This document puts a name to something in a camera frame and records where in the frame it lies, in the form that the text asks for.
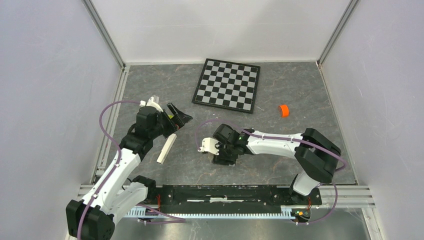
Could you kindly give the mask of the white rectangular bar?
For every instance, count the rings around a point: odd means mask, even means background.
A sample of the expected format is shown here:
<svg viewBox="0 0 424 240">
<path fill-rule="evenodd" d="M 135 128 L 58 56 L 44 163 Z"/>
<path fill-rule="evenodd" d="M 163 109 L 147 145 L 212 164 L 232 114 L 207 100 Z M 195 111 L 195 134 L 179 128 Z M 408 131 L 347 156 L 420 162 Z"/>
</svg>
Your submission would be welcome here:
<svg viewBox="0 0 424 240">
<path fill-rule="evenodd" d="M 163 164 L 175 142 L 175 140 L 177 139 L 177 135 L 175 133 L 172 133 L 167 139 L 166 142 L 164 144 L 164 146 L 161 149 L 161 152 L 156 160 L 156 162 L 158 164 Z"/>
</svg>

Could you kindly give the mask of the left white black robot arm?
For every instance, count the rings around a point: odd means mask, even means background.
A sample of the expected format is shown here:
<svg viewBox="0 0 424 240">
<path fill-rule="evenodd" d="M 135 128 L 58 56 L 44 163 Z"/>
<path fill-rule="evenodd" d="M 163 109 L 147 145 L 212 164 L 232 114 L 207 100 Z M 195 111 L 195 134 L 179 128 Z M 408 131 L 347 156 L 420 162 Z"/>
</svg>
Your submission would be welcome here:
<svg viewBox="0 0 424 240">
<path fill-rule="evenodd" d="M 137 167 L 153 147 L 153 141 L 168 138 L 192 116 L 167 104 L 169 116 L 157 103 L 141 102 L 135 123 L 117 144 L 114 159 L 81 200 L 71 200 L 65 209 L 67 231 L 78 240 L 109 240 L 119 221 L 138 203 L 153 203 L 157 198 L 156 182 L 138 176 L 122 193 L 129 174 Z"/>
</svg>

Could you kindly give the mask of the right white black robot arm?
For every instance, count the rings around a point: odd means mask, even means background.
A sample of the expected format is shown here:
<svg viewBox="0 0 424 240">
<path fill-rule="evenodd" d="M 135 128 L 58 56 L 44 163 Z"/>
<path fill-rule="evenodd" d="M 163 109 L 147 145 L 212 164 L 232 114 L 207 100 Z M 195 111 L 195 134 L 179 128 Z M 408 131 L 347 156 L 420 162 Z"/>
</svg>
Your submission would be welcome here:
<svg viewBox="0 0 424 240">
<path fill-rule="evenodd" d="M 302 204 L 319 184 L 330 184 L 340 162 L 341 150 L 314 128 L 303 133 L 272 134 L 254 129 L 240 132 L 221 124 L 212 137 L 202 140 L 199 151 L 213 155 L 213 163 L 234 166 L 242 155 L 273 155 L 297 160 L 302 167 L 291 188 L 289 199 Z"/>
</svg>

